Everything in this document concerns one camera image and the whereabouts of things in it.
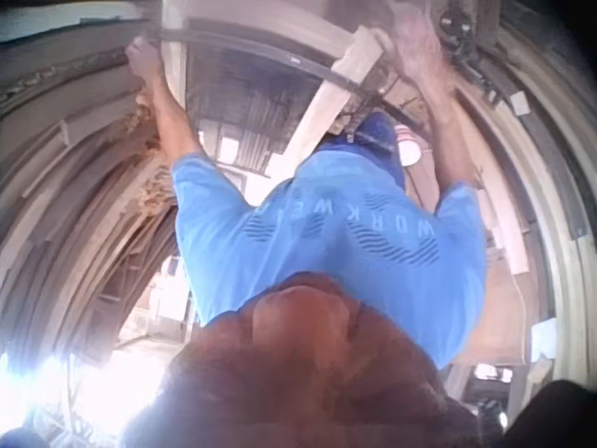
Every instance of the man's right hand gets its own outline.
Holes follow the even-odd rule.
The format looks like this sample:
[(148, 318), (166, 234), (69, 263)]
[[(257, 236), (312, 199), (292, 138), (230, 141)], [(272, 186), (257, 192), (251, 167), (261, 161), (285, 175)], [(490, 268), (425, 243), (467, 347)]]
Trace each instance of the man's right hand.
[(415, 86), (438, 83), (446, 88), (443, 80), (446, 67), (441, 44), (431, 19), (417, 7), (407, 3), (389, 1), (394, 12), (394, 41), (396, 65), (401, 74)]
[(142, 36), (136, 37), (126, 48), (131, 71), (151, 88), (164, 78), (164, 68), (158, 49)]

